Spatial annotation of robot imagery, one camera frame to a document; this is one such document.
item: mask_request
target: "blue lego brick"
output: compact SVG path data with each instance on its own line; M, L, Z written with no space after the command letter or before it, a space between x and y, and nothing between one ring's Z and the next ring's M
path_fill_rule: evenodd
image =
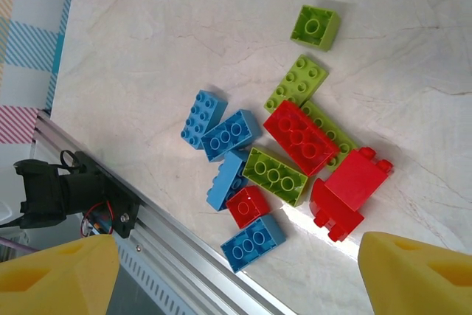
M279 225L267 214L221 245L221 249L236 273L284 241Z
M220 122L227 106L212 92L200 90L180 136L195 149L203 149L201 137Z
M262 134L254 115L239 110L201 137L206 157L210 162L219 162L232 149L243 148Z
M231 150L224 156L224 162L213 179L213 187L206 193L206 201L216 211L225 210L226 202L247 185L248 179L242 175L248 160L249 152Z

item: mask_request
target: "white marble table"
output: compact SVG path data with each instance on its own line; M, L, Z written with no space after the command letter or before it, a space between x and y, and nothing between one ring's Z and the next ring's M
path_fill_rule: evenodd
M341 14L330 52L289 41L302 4ZM330 71L313 100L395 173L343 243L270 196L288 241L245 272L300 314L369 313L364 232L472 252L472 0L72 0L52 118L219 250L237 227L205 203L218 164L180 139L184 120L214 89L225 117L262 123L301 53Z

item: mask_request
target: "screw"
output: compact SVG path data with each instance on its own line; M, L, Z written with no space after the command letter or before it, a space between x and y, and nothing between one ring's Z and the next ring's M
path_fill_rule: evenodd
M122 223L127 223L127 222L129 222L129 220L130 220L130 216L127 213L123 213L119 217L119 221L121 221Z

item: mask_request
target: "toy building block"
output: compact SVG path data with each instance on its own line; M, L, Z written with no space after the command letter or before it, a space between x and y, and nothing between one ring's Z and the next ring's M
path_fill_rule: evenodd
M262 191L257 186L244 187L226 202L226 206L239 229L271 211Z
M243 176L294 207L308 181L307 176L257 148L251 149Z
M221 249L236 273L284 241L285 235L277 222L267 214L221 245Z
M216 211L225 210L226 202L241 188L248 179L241 173L248 159L246 150L231 150L226 153L224 162L218 167L219 173L213 179L213 187L206 193L206 202Z
M334 242L343 241L364 219L333 195L321 179L315 180L311 190L310 210L315 224L320 228L326 226L330 231L328 237Z
M329 51L341 19L334 10L303 5L290 39L300 44Z
M119 270L111 235L0 263L0 314L105 314Z
M290 101L283 101L264 127L308 176L318 173L339 153L336 144Z
M300 55L287 75L265 102L264 108L274 112L283 100L301 106L325 81L328 73L306 55Z
M261 134L254 115L250 111L239 110L206 132L201 141L208 160L219 162L227 151L250 145Z
M470 255L366 232L358 264L376 315L472 314Z
M326 188L351 210L358 210L389 177L393 168L387 160L375 163L374 157L372 148L351 151L325 182Z
M311 101L303 104L302 111L339 147L339 154L327 163L328 170L336 170L342 161L346 159L347 154L352 149L357 149L358 145Z
M200 90L180 136L195 149L203 149L201 137L220 122L227 106L212 92Z

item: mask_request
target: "green lego brick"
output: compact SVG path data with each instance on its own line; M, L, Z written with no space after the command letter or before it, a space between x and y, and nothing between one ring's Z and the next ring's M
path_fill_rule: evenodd
M300 202L308 177L257 148L252 148L243 176L291 206Z
M327 52L338 33L340 23L341 18L334 10L303 5L290 39Z
M327 163L327 169L334 171L346 159L352 149L359 146L347 136L330 118L314 103L307 101L302 106L302 111L309 116L315 124L339 147L339 154Z
M264 108L272 113L283 100L291 101L300 107L323 84L327 75L326 70L306 55L300 55L265 102Z

